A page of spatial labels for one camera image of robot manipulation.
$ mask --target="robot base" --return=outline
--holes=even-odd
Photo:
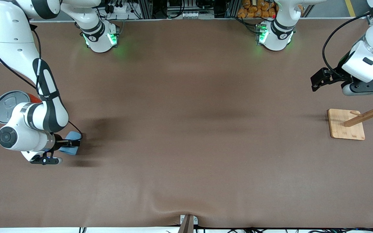
[[[105,53],[111,48],[117,48],[119,43],[120,28],[109,21],[102,20],[102,22],[105,24],[106,30],[98,41],[90,41],[83,33],[81,34],[86,40],[87,47],[96,53]]]
[[[272,51],[280,51],[286,47],[291,41],[293,32],[287,36],[286,39],[278,39],[277,36],[271,32],[272,22],[264,21],[255,26],[257,45],[264,45]]]

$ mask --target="wooden base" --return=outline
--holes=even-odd
[[[329,109],[327,115],[329,117],[330,136],[334,139],[351,139],[365,140],[364,127],[362,123],[358,123],[352,127],[344,127],[342,124],[350,120],[356,115],[350,113],[351,110],[344,109]]]

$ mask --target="bread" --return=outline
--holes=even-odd
[[[262,6],[262,10],[268,10],[269,3],[266,3]]]
[[[260,9],[254,13],[254,17],[261,17],[261,16],[262,16],[262,10]]]
[[[268,16],[269,16],[270,18],[275,18],[275,17],[276,17],[276,11],[275,11],[274,8],[270,8],[270,9],[268,10]]]
[[[242,3],[243,3],[243,7],[245,9],[248,9],[251,6],[251,1],[250,0],[243,0]]]
[[[268,18],[268,11],[266,10],[262,11],[262,18]]]
[[[248,9],[248,12],[249,13],[255,13],[258,11],[258,8],[257,6],[250,6],[250,8]]]
[[[240,8],[237,12],[238,18],[245,18],[247,16],[247,10],[244,8]]]
[[[257,8],[261,9],[267,3],[264,0],[257,0]]]
[[[304,9],[305,9],[305,8],[302,6],[302,4],[299,4],[299,5],[297,5],[297,6],[298,6],[298,7],[300,8],[300,10],[302,11],[302,16],[303,16],[303,13],[305,13],[305,12],[304,12]]]

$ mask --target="blue sponge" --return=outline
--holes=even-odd
[[[74,132],[74,131],[70,131],[70,133],[68,133],[67,136],[65,137],[65,139],[67,140],[76,140],[80,138],[81,138],[81,134]],[[78,148],[79,148],[78,146],[60,147],[58,150],[68,155],[76,155]]]

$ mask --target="wooden stand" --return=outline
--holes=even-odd
[[[178,233],[194,233],[194,218],[195,217],[190,214],[185,215]]]
[[[330,136],[334,139],[365,140],[362,122],[373,118],[373,109],[361,114],[358,111],[329,109]]]

